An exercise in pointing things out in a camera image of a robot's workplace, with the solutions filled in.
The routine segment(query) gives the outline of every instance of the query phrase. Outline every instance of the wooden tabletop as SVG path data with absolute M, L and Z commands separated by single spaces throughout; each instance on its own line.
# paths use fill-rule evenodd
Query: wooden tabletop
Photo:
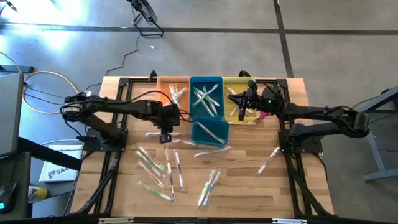
M 100 95 L 116 98 L 119 79 L 120 77 L 104 77 Z M 288 78 L 287 81 L 291 102 L 298 105 L 308 105 L 303 79 Z M 155 83 L 134 84 L 132 98 L 154 88 Z M 156 100 L 157 97 L 156 93 L 153 93 L 142 99 Z M 106 122 L 110 122 L 112 118 L 111 113 L 98 113 L 97 115 Z M 311 124 L 309 120 L 296 121 Z M 151 122 L 141 121 L 132 116 L 128 117 L 127 123 L 129 137 L 126 150 L 122 153 L 112 216 L 294 217 L 284 155 L 279 154 L 260 177 L 254 176 L 272 151 L 279 146 L 277 137 L 279 122 L 276 116 L 266 117 L 254 126 L 231 125 L 228 145 L 232 146 L 233 149 L 227 152 L 194 158 L 194 154 L 205 149 L 183 144 L 170 145 L 170 149 L 179 150 L 182 175 L 187 188 L 186 192 L 181 192 L 174 157 L 169 152 L 175 188 L 174 203 L 168 203 L 137 185 L 137 181 L 141 180 L 162 191 L 137 165 L 138 158 L 134 153 L 137 145 L 141 144 L 160 163 L 166 164 L 164 147 L 159 144 L 159 138 L 145 136 L 146 132 L 157 131 L 157 129 L 153 127 Z M 175 131 L 182 133 L 180 139 L 189 141 L 191 128 L 192 124 L 182 122 L 179 127 L 175 128 Z M 98 186 L 103 157 L 103 152 L 94 152 L 83 161 L 71 212 L 81 208 Z M 333 213 L 322 164 L 312 154 L 302 154 L 302 159 L 308 188 L 324 208 Z M 217 168 L 222 169 L 222 174 L 211 196 L 209 206 L 197 208 L 202 188 L 208 180 L 210 172 Z M 169 189 L 163 190 L 163 192 L 171 195 Z M 298 195 L 302 206 L 302 194 L 299 190 Z M 108 198 L 108 187 L 105 189 L 103 198 L 104 204 Z

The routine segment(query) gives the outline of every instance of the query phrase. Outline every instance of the yellow bin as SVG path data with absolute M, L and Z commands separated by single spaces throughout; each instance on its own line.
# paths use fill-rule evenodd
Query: yellow bin
M 253 77 L 223 77 L 224 110 L 225 110 L 224 117 L 226 121 L 239 121 L 238 118 L 239 111 L 237 111 L 233 116 L 230 117 L 236 104 L 234 104 L 230 99 L 228 99 L 228 95 L 231 94 L 231 92 L 225 86 L 230 87 L 235 91 L 235 93 L 239 94 L 248 89 L 249 80 L 256 81 Z M 244 121 L 255 121 L 260 116 L 260 112 L 254 109 L 250 110 L 253 112 L 253 114 L 248 113 L 244 117 Z

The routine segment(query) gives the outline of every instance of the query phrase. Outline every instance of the concrete floor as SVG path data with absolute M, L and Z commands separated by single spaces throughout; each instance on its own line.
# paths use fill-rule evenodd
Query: concrete floor
M 131 27 L 125 0 L 13 1 L 19 13 L 5 8 L 1 22 Z M 272 0 L 149 0 L 163 27 L 277 29 Z M 280 0 L 286 29 L 397 30 L 394 0 Z M 0 49 L 20 65 L 66 75 L 79 90 L 98 83 L 135 49 L 135 32 L 0 30 Z M 396 35 L 287 35 L 294 77 L 304 78 L 310 105 L 348 105 L 376 96 L 398 84 Z M 256 77 L 286 77 L 279 34 L 206 32 L 166 33 L 162 39 L 139 39 L 139 51 L 125 67 L 109 75 L 223 75 L 242 69 Z M 0 58 L 0 63 L 9 64 Z M 73 90 L 61 79 L 42 75 L 29 80 L 36 89 L 66 96 Z M 56 101 L 40 95 L 42 98 Z M 43 110 L 57 106 L 30 100 Z M 80 131 L 83 126 L 73 124 Z M 35 142 L 70 139 L 59 115 L 38 114 L 22 106 L 20 136 Z M 337 215 L 398 222 L 398 178 L 365 184 L 376 171 L 365 139 L 328 136 L 322 140 L 331 199 Z M 37 177 L 42 162 L 32 161 Z M 60 215 L 67 196 L 34 205 L 34 217 Z

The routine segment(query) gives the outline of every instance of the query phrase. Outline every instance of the plastic bin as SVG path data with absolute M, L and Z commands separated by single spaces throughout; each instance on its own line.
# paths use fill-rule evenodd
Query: plastic bin
M 198 88 L 203 91 L 203 86 L 206 86 L 207 90 L 210 90 L 214 87 L 215 84 L 218 84 L 218 87 L 209 94 L 215 101 L 217 101 L 220 106 L 216 106 L 217 115 L 212 117 L 208 114 L 206 108 L 201 104 L 197 104 L 195 107 L 192 106 L 194 102 L 198 100 L 198 97 L 193 94 L 193 87 Z M 209 106 L 210 110 L 213 111 L 210 107 L 210 104 L 207 100 L 205 103 Z M 197 118 L 199 117 L 209 117 L 211 119 L 221 120 L 224 117 L 224 98 L 223 98 L 223 79 L 221 77 L 191 77 L 190 80 L 190 113 L 195 115 Z
M 190 93 L 190 85 L 189 85 L 190 77 L 181 76 L 181 77 L 173 77 L 173 76 L 162 76 L 157 77 L 156 89 L 164 92 L 170 99 L 172 98 L 172 94 L 170 92 L 169 84 L 178 83 L 178 91 L 183 88 L 187 88 L 185 93 L 178 99 L 178 103 L 180 104 L 180 109 L 189 111 L 189 93 Z M 159 94 L 159 101 L 163 103 L 163 105 L 167 105 L 170 101 L 163 95 Z
M 225 120 L 226 121 L 239 121 L 239 111 L 237 111 L 232 117 L 230 117 L 232 111 L 234 110 L 236 104 L 234 104 L 228 95 L 231 92 L 225 87 L 226 85 L 233 89 L 235 93 L 239 94 L 248 89 L 248 81 L 255 79 L 253 77 L 223 77 L 223 88 L 224 88 L 224 109 L 225 109 Z M 254 109 L 250 109 L 253 114 L 248 113 L 244 117 L 244 121 L 254 121 L 260 116 L 260 112 Z
M 209 118 L 197 118 L 197 121 L 208 128 L 213 134 L 225 140 L 225 144 L 220 143 L 196 122 L 192 126 L 191 139 L 197 144 L 208 144 L 211 146 L 225 146 L 228 143 L 229 124 L 226 121 L 216 121 Z

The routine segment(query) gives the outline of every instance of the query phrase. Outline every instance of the pink object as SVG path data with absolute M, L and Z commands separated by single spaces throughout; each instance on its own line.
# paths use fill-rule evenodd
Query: pink object
M 271 116 L 271 113 L 260 111 L 260 116 L 258 117 L 258 119 L 264 119 L 267 116 Z

